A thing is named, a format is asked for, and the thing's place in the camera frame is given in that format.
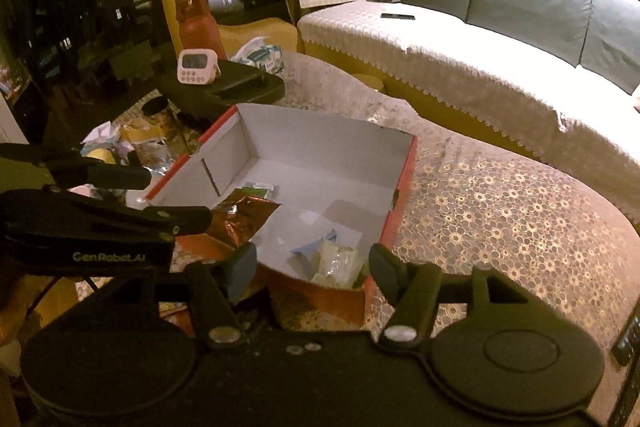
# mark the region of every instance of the white sofa cover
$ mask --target white sofa cover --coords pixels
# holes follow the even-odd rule
[[[415,21],[383,19],[383,12]],[[407,4],[356,0],[303,16],[313,42],[489,124],[640,224],[640,113],[606,78],[536,47]]]

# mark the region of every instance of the sofa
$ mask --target sofa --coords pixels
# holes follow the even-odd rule
[[[376,74],[423,118],[567,172],[640,224],[638,0],[287,1],[307,54]]]

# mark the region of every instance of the black cable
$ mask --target black cable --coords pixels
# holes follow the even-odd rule
[[[56,285],[56,283],[60,280],[60,277],[53,277],[52,280],[49,281],[49,284],[47,284],[44,287],[44,290],[42,290],[40,292],[40,294],[36,297],[36,299],[33,301],[33,304],[31,306],[29,306],[29,308],[27,309],[27,317],[29,317],[29,315],[31,315],[34,311],[34,309],[36,309],[38,307],[38,304],[40,304],[40,301],[42,301],[42,299],[44,298],[44,296],[49,292],[50,289],[53,288],[53,286]]]
[[[95,285],[95,282],[93,279],[91,279],[91,277],[85,277],[84,282],[86,282],[89,285],[89,288],[91,288],[94,292],[98,291],[98,286]]]

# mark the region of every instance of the black lid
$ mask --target black lid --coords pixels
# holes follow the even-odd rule
[[[169,107],[169,101],[164,96],[156,96],[142,106],[142,114],[145,116],[153,116],[165,110],[167,107]]]

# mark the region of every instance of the door frame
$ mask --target door frame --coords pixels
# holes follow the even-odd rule
[[[0,96],[0,142],[28,143],[2,96]]]

